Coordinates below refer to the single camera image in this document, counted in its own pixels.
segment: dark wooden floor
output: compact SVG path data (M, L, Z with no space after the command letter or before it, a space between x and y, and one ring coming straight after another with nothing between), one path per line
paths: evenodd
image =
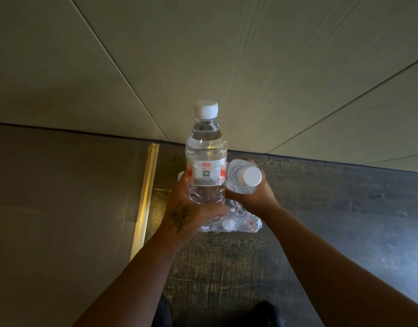
M238 152L228 156L254 159L279 203L418 302L418 173ZM184 169L184 146L161 144L147 239ZM180 325L211 326L229 311L269 300L290 327L322 326L266 225L257 234L197 234L177 257L164 291Z

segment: skin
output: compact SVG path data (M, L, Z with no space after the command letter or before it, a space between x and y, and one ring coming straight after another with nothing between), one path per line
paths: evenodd
M418 304L338 252L278 203L265 174L252 195L227 191L277 236L326 327L418 326ZM168 271L203 222L227 214L222 203L189 199L183 176L171 192L159 229L74 326L149 327Z

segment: forearm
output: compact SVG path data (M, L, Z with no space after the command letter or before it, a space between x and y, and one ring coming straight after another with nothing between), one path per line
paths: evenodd
M321 320L329 326L418 324L418 305L345 257L280 206L262 219L277 236Z
M151 326L178 251L155 234L74 326Z

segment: tattoo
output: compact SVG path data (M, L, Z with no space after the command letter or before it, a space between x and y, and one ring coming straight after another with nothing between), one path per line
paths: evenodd
M183 231L183 226L190 224L193 217L190 214L190 208L187 205L182 205L181 201L174 209L170 211L170 219L177 227L177 233Z

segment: hand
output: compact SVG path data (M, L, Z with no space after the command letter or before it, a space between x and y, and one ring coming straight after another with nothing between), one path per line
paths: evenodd
M243 158L251 163L255 164L254 160L249 158ZM248 212L258 216L265 220L266 212L272 207L279 207L274 193L266 181L265 173L262 172L262 181L256 187L256 191L253 194L238 194L232 192L226 188L225 197L231 200L239 202Z
M171 192L157 235L179 248L190 240L207 220L225 216L228 207L221 202L198 204L189 198L186 172Z

